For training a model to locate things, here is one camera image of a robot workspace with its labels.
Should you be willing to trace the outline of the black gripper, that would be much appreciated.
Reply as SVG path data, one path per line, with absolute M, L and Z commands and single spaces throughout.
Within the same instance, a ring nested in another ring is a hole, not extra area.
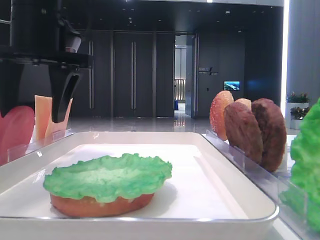
M 12 0 L 10 5 L 9 45 L 0 47 L 0 114 L 4 118 L 18 105 L 22 64 L 57 64 L 62 66 L 48 67 L 51 119 L 63 122 L 82 76 L 78 68 L 91 68 L 93 57 L 78 53 L 82 36 L 63 16 L 62 1 Z

